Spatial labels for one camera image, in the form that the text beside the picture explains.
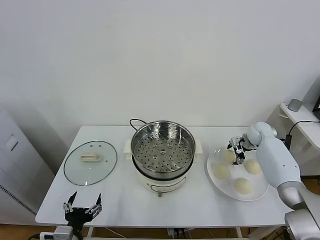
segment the glass lid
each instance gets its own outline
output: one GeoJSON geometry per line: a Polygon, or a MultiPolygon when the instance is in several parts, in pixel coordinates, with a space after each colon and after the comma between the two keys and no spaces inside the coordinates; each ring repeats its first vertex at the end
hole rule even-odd
{"type": "Polygon", "coordinates": [[[105,179],[117,162],[115,148],[105,141],[89,141],[78,146],[64,163],[64,175],[73,184],[88,186],[105,179]]]}

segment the white cabinet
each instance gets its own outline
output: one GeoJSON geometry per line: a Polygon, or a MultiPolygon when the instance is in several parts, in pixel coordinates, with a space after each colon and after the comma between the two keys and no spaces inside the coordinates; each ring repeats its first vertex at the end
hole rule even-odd
{"type": "Polygon", "coordinates": [[[35,214],[53,179],[8,112],[0,110],[0,224],[36,224],[35,214]]]}

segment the white table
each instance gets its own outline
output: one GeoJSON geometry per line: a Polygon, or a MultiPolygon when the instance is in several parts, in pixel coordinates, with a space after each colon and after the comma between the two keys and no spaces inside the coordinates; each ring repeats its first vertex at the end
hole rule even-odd
{"type": "MultiPolygon", "coordinates": [[[[294,124],[299,121],[319,121],[319,118],[312,113],[315,103],[305,103],[299,111],[291,111],[287,106],[287,103],[280,104],[280,108],[294,124]]],[[[311,145],[320,151],[320,123],[301,122],[296,127],[308,139],[311,145]]]]}
{"type": "Polygon", "coordinates": [[[116,149],[118,160],[113,172],[91,186],[77,186],[64,176],[61,167],[36,215],[38,223],[64,225],[63,202],[77,191],[76,207],[91,207],[99,193],[102,212],[87,226],[134,228],[207,228],[261,227],[285,224],[284,215],[291,210],[270,187],[264,197],[252,202],[235,200],[218,190],[205,175],[204,160],[216,148],[226,146],[231,137],[241,136],[246,127],[188,127],[201,141],[203,154],[194,163],[186,183],[177,191],[157,197],[146,190],[136,177],[131,160],[123,154],[125,142],[134,130],[129,126],[83,126],[67,155],[77,146],[102,140],[116,149]]]}

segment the white wall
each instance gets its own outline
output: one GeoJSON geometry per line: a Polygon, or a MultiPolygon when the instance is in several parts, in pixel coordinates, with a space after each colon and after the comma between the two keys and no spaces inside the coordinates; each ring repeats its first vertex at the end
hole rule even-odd
{"type": "Polygon", "coordinates": [[[248,126],[320,69],[318,0],[0,3],[0,102],[51,168],[81,125],[248,126]]]}

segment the floor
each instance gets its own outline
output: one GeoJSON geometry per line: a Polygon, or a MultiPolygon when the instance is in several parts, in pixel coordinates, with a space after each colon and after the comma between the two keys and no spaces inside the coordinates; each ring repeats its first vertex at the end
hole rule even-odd
{"type": "MultiPolygon", "coordinates": [[[[320,185],[318,180],[308,179],[303,180],[305,186],[315,194],[320,195],[320,185]]],[[[110,228],[111,230],[125,236],[126,238],[152,238],[152,239],[171,239],[168,236],[166,228],[110,228]]],[[[252,232],[255,227],[242,228],[241,232],[243,237],[247,237],[249,232],[252,232]]],[[[0,224],[0,240],[28,240],[28,238],[34,234],[40,232],[53,232],[55,227],[53,226],[26,226],[26,225],[6,225],[0,224]]],[[[182,235],[179,238],[183,239],[210,239],[210,238],[236,238],[237,233],[235,228],[196,228],[190,230],[189,233],[185,233],[185,237],[182,235]]],[[[274,233],[266,236],[264,240],[286,240],[285,228],[280,227],[274,233]]],[[[83,235],[86,236],[88,228],[83,229],[83,235]]],[[[113,233],[109,229],[99,227],[95,228],[93,237],[104,238],[121,238],[121,236],[113,233]]]]}

